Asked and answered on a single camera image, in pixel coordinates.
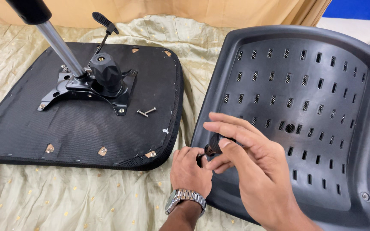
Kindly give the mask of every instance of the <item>silver metal watch strap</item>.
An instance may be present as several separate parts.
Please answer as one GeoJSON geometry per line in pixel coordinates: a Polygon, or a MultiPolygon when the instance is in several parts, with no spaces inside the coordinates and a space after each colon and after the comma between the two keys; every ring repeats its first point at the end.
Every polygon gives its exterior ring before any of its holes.
{"type": "Polygon", "coordinates": [[[192,190],[178,189],[175,197],[182,201],[190,200],[190,201],[197,202],[202,207],[202,213],[199,217],[201,217],[204,214],[205,208],[206,208],[206,201],[205,201],[205,198],[201,196],[199,193],[192,191],[192,190]]]}

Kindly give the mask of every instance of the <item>beige curtain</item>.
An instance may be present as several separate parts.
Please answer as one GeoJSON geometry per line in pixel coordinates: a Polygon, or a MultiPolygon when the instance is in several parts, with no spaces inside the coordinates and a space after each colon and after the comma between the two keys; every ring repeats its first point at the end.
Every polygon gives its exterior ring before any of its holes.
{"type": "MultiPolygon", "coordinates": [[[[171,14],[217,27],[295,24],[315,26],[331,0],[45,0],[54,25],[97,28],[91,13],[112,22],[129,22],[148,14],[171,14]]],[[[0,0],[0,24],[23,24],[0,0]]]]}

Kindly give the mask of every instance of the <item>wristwatch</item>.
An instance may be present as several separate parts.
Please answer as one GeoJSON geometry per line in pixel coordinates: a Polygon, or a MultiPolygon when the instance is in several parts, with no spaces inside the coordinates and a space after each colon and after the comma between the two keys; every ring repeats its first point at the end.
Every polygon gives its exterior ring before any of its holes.
{"type": "Polygon", "coordinates": [[[184,189],[177,189],[172,191],[167,204],[165,205],[165,214],[169,215],[169,213],[172,212],[172,210],[180,201],[185,200],[197,202],[202,207],[202,213],[201,215],[199,215],[199,217],[202,217],[202,215],[205,213],[206,207],[205,198],[195,191],[184,189]]]}

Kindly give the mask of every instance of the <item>blue wall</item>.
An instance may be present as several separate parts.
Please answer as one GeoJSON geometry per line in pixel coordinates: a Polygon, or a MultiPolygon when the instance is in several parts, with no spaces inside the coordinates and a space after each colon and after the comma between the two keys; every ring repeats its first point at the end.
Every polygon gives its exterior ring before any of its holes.
{"type": "Polygon", "coordinates": [[[370,20],[370,0],[332,0],[322,17],[370,20]]]}

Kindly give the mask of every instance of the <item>bolt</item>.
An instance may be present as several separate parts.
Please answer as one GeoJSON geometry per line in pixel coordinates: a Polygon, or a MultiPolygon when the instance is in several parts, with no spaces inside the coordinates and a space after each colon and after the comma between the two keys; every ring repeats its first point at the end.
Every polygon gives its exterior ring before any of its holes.
{"type": "Polygon", "coordinates": [[[148,113],[153,112],[153,111],[156,111],[156,110],[157,110],[157,108],[156,108],[156,107],[154,107],[154,108],[152,108],[151,110],[146,111],[146,112],[145,112],[145,114],[148,114],[148,113]]]}
{"type": "Polygon", "coordinates": [[[141,114],[141,115],[143,115],[143,116],[145,116],[145,117],[148,117],[148,115],[147,115],[147,114],[143,113],[143,112],[142,112],[142,111],[140,111],[140,110],[138,110],[138,111],[136,111],[136,112],[138,112],[139,114],[141,114]]]}
{"type": "Polygon", "coordinates": [[[362,192],[362,193],[361,193],[361,197],[362,197],[362,199],[364,199],[365,201],[369,200],[369,195],[368,195],[366,192],[362,192]]]}

